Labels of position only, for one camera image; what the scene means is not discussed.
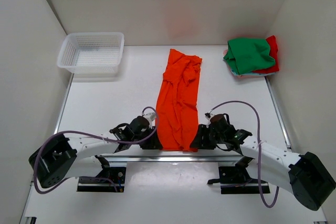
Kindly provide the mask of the orange t shirt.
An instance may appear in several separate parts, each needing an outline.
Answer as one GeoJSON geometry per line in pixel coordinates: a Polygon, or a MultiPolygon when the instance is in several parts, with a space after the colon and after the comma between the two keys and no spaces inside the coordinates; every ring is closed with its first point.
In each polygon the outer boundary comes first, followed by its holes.
{"type": "Polygon", "coordinates": [[[157,98],[157,135],[164,151],[197,152],[197,98],[202,58],[171,49],[157,98]]]}

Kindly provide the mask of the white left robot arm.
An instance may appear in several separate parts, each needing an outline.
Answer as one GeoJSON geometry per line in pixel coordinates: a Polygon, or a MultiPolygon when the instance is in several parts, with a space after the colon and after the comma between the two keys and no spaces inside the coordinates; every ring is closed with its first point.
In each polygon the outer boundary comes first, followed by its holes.
{"type": "Polygon", "coordinates": [[[158,136],[158,124],[156,114],[147,113],[131,123],[117,125],[106,134],[62,131],[52,135],[28,159],[36,191],[47,194],[72,177],[106,180],[110,168],[104,155],[151,142],[158,136]]]}

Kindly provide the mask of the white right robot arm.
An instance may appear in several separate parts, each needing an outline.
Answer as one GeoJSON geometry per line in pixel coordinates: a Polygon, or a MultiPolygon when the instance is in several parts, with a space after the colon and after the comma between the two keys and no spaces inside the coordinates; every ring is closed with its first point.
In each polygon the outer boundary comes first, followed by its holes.
{"type": "Polygon", "coordinates": [[[250,132],[235,129],[228,114],[211,115],[208,124],[199,125],[190,147],[213,150],[219,144],[242,156],[235,169],[239,181],[260,178],[290,192],[310,210],[319,210],[335,190],[335,180],[317,155],[293,153],[266,142],[259,143],[250,132]]]}

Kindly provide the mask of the green t shirt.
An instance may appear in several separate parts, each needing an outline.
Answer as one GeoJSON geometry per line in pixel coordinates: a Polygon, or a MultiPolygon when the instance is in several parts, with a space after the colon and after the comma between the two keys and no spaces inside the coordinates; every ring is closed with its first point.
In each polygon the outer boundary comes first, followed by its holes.
{"type": "Polygon", "coordinates": [[[275,60],[269,55],[270,46],[266,39],[234,38],[228,41],[226,60],[238,74],[270,68],[275,60]]]}

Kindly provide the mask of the white plastic basket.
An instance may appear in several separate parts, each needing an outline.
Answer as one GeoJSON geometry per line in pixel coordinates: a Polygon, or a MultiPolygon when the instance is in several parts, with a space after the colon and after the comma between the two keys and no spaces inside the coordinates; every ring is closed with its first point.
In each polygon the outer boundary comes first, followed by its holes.
{"type": "Polygon", "coordinates": [[[115,75],[124,49],[120,32],[71,33],[62,43],[57,66],[73,74],[115,75]]]}

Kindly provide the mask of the red t shirt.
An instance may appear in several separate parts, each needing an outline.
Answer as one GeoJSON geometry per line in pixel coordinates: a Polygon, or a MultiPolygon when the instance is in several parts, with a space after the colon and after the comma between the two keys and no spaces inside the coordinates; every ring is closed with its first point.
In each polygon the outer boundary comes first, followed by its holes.
{"type": "Polygon", "coordinates": [[[276,73],[280,70],[279,68],[279,60],[278,60],[278,45],[277,45],[277,40],[276,37],[274,35],[266,38],[267,43],[270,46],[270,53],[269,55],[275,60],[275,65],[270,67],[270,68],[266,68],[266,69],[261,69],[261,70],[255,70],[254,73],[257,74],[264,74],[264,75],[270,75],[273,73],[276,73]]]}

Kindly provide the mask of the aluminium table rail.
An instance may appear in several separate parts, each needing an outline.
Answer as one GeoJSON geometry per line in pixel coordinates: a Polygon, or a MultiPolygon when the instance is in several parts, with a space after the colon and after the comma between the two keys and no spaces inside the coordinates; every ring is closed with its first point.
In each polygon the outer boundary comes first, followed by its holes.
{"type": "Polygon", "coordinates": [[[127,162],[237,162],[241,156],[104,156],[110,163],[127,163],[127,162]]]}

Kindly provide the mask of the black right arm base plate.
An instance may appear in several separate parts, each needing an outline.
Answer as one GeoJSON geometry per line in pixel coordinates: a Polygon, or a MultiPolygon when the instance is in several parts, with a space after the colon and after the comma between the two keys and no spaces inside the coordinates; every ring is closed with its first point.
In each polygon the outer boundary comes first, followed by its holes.
{"type": "Polygon", "coordinates": [[[222,195],[259,194],[258,180],[247,172],[252,158],[242,157],[235,162],[218,164],[218,178],[209,179],[207,185],[220,185],[222,195]]]}

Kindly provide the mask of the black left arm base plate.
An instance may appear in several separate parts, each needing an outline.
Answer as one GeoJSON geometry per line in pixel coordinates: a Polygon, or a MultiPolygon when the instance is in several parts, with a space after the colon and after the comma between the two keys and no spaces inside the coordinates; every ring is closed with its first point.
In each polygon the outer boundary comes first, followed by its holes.
{"type": "Polygon", "coordinates": [[[127,164],[106,161],[95,177],[84,176],[78,179],[77,192],[123,193],[127,164]]]}

